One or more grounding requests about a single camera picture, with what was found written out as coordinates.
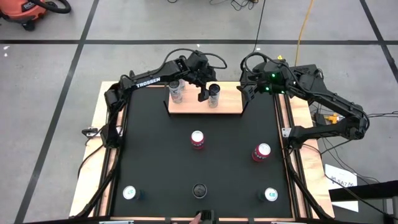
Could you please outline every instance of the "orange vacuum cleaner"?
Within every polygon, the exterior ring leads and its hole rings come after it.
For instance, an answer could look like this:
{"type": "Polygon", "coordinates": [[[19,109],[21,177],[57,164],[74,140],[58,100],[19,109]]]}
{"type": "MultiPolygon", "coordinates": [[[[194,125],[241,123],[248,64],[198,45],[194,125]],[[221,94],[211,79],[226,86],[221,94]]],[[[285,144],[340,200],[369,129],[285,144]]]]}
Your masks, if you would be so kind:
{"type": "Polygon", "coordinates": [[[59,0],[65,7],[58,8],[52,1],[44,0],[0,0],[0,18],[22,24],[28,31],[35,29],[34,21],[43,18],[46,11],[66,14],[71,7],[67,0],[59,0]]]}

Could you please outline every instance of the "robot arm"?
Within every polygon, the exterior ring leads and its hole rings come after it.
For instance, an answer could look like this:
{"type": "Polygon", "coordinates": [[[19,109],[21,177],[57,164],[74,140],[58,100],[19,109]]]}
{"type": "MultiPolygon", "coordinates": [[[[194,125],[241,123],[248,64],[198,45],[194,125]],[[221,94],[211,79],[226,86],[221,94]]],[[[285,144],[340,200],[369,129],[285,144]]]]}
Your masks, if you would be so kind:
{"type": "MultiPolygon", "coordinates": [[[[101,129],[101,137],[104,146],[118,147],[119,133],[116,130],[117,114],[122,110],[123,106],[126,105],[128,98],[135,90],[158,82],[168,83],[183,79],[189,82],[189,84],[200,87],[201,91],[198,94],[198,101],[202,102],[208,99],[209,91],[206,89],[206,83],[217,81],[215,68],[218,67],[212,67],[208,63],[206,55],[213,54],[206,54],[197,50],[191,51],[192,53],[189,58],[180,56],[178,59],[168,62],[165,61],[162,66],[153,71],[148,71],[139,75],[135,75],[133,71],[130,71],[129,76],[122,75],[120,81],[112,85],[111,88],[105,92],[105,102],[108,107],[110,119],[108,124],[104,125],[101,129]]],[[[226,68],[225,61],[222,58],[220,59],[224,62],[224,68],[226,68]]]]}
{"type": "Polygon", "coordinates": [[[307,100],[311,105],[314,101],[336,111],[345,118],[337,124],[303,128],[294,126],[282,129],[282,136],[287,138],[293,148],[301,148],[308,139],[341,136],[346,139],[362,139],[369,128],[369,119],[361,106],[330,92],[323,82],[322,71],[315,65],[289,67],[285,60],[272,60],[259,52],[248,55],[260,55],[264,62],[255,66],[253,70],[243,69],[244,77],[248,80],[243,86],[238,86],[246,100],[254,98],[254,94],[288,94],[291,98],[297,96],[307,100]]]}

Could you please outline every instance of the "concrete floor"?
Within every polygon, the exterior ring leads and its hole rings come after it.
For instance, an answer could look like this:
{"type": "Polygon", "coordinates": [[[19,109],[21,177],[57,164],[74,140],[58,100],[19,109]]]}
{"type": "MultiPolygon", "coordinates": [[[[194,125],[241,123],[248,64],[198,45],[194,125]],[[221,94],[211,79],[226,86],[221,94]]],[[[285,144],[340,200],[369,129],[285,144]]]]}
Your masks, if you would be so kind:
{"type": "MultiPolygon", "coordinates": [[[[34,32],[0,21],[0,223],[15,222],[40,151],[45,150],[45,139],[50,142],[48,153],[40,177],[32,178],[31,183],[38,180],[33,184],[30,203],[25,203],[27,210],[19,217],[25,222],[68,217],[85,149],[80,131],[91,124],[102,81],[118,80],[131,69],[136,73],[155,69],[169,51],[179,47],[219,54],[228,69],[219,71],[218,79],[238,80],[239,63],[253,49],[252,44],[240,40],[256,38],[262,5],[260,0],[253,10],[238,12],[228,2],[211,6],[208,0],[179,0],[175,4],[166,0],[69,1],[71,14],[48,13],[34,32]],[[97,3],[92,23],[86,24],[97,3]],[[90,28],[88,35],[79,41],[85,26],[90,28]],[[162,44],[162,40],[186,39],[192,41],[162,44]],[[220,39],[225,44],[214,44],[220,39]],[[159,41],[115,45],[104,40],[159,41]],[[73,58],[79,59],[76,68],[71,66],[73,58]],[[69,88],[64,88],[68,91],[62,105],[58,100],[67,75],[73,79],[69,88]],[[57,103],[60,114],[55,112],[57,103]],[[54,132],[48,132],[51,120],[56,124],[54,132]]],[[[309,3],[267,0],[259,39],[297,40],[309,3]]],[[[384,40],[398,40],[398,2],[366,3],[384,40]]],[[[362,105],[368,114],[398,110],[397,81],[381,46],[345,41],[377,40],[359,0],[315,1],[303,40],[336,40],[337,45],[302,45],[298,63],[315,63],[322,68],[331,91],[362,105]]],[[[271,57],[283,55],[293,63],[294,41],[280,43],[257,47],[271,57]]],[[[387,47],[398,58],[398,45],[387,47]]],[[[212,58],[210,63],[219,62],[212,58]]],[[[340,157],[361,175],[380,181],[398,179],[397,127],[398,119],[373,118],[363,140],[337,149],[340,157]]],[[[343,141],[330,140],[333,144],[343,141]]],[[[322,141],[319,146],[321,151],[325,149],[322,141]]],[[[323,162],[339,166],[327,153],[323,162]]]]}

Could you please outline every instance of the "wooden shelf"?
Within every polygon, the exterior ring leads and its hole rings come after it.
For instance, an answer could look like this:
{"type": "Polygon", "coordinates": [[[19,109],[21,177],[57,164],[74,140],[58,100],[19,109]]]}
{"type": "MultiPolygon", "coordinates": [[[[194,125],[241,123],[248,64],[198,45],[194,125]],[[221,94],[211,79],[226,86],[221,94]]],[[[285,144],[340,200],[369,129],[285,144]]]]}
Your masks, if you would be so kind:
{"type": "Polygon", "coordinates": [[[220,90],[220,98],[216,108],[210,108],[208,101],[199,102],[198,93],[200,88],[186,83],[183,90],[182,102],[174,103],[169,95],[170,113],[220,113],[220,114],[240,114],[243,110],[242,94],[236,89],[240,82],[208,82],[207,88],[217,83],[220,90]]]}

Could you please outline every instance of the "red can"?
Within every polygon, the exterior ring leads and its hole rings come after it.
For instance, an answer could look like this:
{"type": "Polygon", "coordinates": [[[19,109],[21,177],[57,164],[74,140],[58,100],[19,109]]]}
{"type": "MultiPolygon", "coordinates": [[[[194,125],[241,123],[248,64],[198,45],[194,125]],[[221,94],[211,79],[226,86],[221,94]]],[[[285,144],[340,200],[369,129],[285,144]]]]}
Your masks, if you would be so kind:
{"type": "Polygon", "coordinates": [[[258,145],[251,154],[251,157],[256,162],[261,162],[271,153],[271,147],[266,143],[258,145]]]}
{"type": "Polygon", "coordinates": [[[194,149],[203,149],[205,136],[201,131],[194,131],[191,134],[191,142],[194,149]]]}

